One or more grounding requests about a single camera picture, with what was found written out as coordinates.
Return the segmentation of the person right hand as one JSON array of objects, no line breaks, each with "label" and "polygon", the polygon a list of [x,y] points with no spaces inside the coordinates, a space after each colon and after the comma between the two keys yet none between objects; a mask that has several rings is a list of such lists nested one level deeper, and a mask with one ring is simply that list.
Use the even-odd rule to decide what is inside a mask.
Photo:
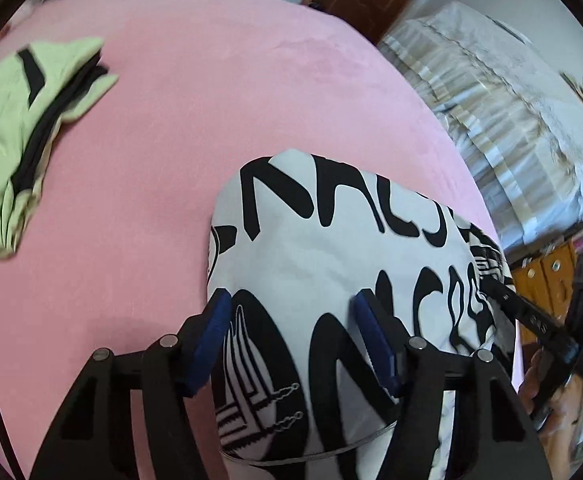
[{"label": "person right hand", "polygon": [[[533,409],[533,398],[540,388],[539,363],[542,351],[534,353],[518,395],[528,413]],[[573,376],[570,382],[553,395],[549,406],[552,413],[539,433],[539,439],[554,480],[570,477],[571,441],[576,431],[583,397],[583,380]]]}]

